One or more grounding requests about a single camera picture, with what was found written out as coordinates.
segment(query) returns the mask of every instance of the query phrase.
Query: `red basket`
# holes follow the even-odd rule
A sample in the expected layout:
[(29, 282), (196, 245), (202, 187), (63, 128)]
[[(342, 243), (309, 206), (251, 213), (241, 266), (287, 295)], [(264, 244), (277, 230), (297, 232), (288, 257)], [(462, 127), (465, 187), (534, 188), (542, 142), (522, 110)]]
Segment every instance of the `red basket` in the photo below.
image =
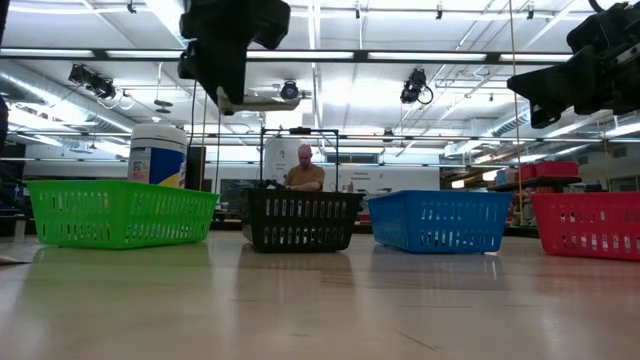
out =
[(640, 192), (532, 198), (547, 254), (640, 260)]

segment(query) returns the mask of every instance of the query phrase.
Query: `black basket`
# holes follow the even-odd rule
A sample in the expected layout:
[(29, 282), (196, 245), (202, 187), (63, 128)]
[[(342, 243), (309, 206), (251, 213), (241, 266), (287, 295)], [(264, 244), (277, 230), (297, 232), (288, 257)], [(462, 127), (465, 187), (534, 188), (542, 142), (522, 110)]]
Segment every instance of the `black basket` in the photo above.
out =
[(242, 232), (260, 252), (332, 252), (349, 246), (361, 194), (247, 189)]

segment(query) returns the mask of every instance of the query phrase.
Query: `container label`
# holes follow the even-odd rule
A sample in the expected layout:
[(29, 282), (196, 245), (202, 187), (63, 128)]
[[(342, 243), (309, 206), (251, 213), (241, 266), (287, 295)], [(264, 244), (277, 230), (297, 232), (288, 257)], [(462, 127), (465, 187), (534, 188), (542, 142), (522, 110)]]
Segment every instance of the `container label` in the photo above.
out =
[(185, 154), (168, 149), (133, 148), (129, 157), (129, 180), (184, 188)]

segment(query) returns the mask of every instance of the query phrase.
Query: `blue basket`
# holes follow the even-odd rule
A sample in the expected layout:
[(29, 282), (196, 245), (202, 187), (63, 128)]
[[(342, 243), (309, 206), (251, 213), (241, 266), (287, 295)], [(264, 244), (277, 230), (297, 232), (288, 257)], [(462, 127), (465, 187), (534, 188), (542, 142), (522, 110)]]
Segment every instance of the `blue basket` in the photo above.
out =
[(369, 200), (377, 242), (412, 253), (500, 249), (511, 193), (400, 191)]

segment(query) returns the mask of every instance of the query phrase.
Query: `man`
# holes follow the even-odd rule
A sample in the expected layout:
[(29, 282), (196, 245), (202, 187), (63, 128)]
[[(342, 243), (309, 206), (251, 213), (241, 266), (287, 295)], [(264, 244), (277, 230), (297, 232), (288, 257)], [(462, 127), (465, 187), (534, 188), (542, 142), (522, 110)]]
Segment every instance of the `man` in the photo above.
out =
[(298, 148), (298, 162), (300, 165), (292, 168), (287, 174), (285, 185), (294, 191), (322, 191), (324, 184), (324, 170), (311, 163), (311, 146), (302, 145)]

